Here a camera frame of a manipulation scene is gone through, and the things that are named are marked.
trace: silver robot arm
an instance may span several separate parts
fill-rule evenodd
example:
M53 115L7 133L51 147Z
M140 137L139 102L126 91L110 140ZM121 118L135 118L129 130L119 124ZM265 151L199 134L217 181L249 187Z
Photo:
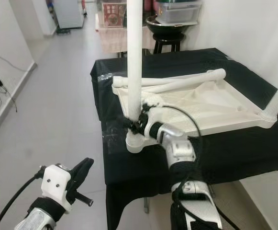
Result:
M166 151L174 201L171 207L172 230L222 229L220 215L208 185L200 181L201 178L197 180L188 175L196 170L197 158L189 137L170 124L152 120L153 116L149 116L151 108L143 105L139 121L134 123L126 119L125 124L134 133L154 138Z
M64 214L72 210L76 199L89 207L93 200L77 192L85 181L94 160L85 158L72 170L62 164L41 166L32 179L12 197L0 214L0 221L6 214L15 199L35 179L42 178L42 197L37 198L28 209L28 214L14 229L15 230L53 230L56 223Z

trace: black tablecloth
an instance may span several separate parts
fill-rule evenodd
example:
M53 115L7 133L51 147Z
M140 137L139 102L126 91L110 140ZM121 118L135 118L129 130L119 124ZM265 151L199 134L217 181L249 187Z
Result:
M143 77L166 78L223 68L225 80L264 109L276 88L219 50L166 53L143 58ZM112 93L110 73L127 76L127 59L98 60L91 71L95 105L102 123L108 229L116 229L132 200L170 190L166 155L160 146L129 153L122 109ZM278 121L271 129L252 127L204 136L203 179L216 184L278 170Z

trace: white wall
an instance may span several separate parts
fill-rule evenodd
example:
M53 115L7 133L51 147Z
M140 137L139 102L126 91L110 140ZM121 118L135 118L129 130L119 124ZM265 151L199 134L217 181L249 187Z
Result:
M215 47L278 88L278 1L203 0L200 24L183 49ZM270 226L278 230L278 172L242 180Z
M26 40L43 39L43 32L32 0L10 0L10 4L24 38Z
M278 171L241 180L273 230L278 230Z
M203 0L184 49L216 47L278 87L278 1Z
M0 55L22 69L29 69L34 63L8 0L0 0ZM0 79L10 93L15 91L23 76L23 72L0 60ZM0 114L9 100L7 96L2 98Z
M56 31L56 24L50 15L45 0L32 0L37 17L44 35L52 35Z

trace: stool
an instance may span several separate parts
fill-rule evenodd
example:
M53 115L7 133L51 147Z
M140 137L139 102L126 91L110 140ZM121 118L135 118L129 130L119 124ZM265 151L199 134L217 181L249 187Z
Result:
M156 41L154 54L161 54L162 46L172 45L171 52L180 51L180 41L184 38L184 34L154 34L153 39Z

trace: tiled floor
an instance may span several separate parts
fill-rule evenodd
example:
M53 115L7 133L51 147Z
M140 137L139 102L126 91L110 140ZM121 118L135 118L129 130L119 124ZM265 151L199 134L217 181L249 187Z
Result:
M40 40L26 40L28 48L36 63L39 63L42 54L49 47L51 41L52 41L51 37L45 37L44 39L40 39Z
M83 29L52 39L18 97L19 112L11 110L0 128L0 212L39 165L61 162L73 167L85 157L95 160L79 189L94 199L94 205L76 202L73 211L58 222L59 230L107 229L101 127L89 72L96 59L116 55L102 53L94 31L94 4L87 8L89 17ZM31 202L41 195L40 184L35 182L24 191L1 222L1 230L12 229L21 221ZM170 194L156 196L150 204L147 215L142 199L133 201L125 208L118 229L169 230ZM242 215L242 221L246 218L252 217ZM262 229L250 223L247 229Z

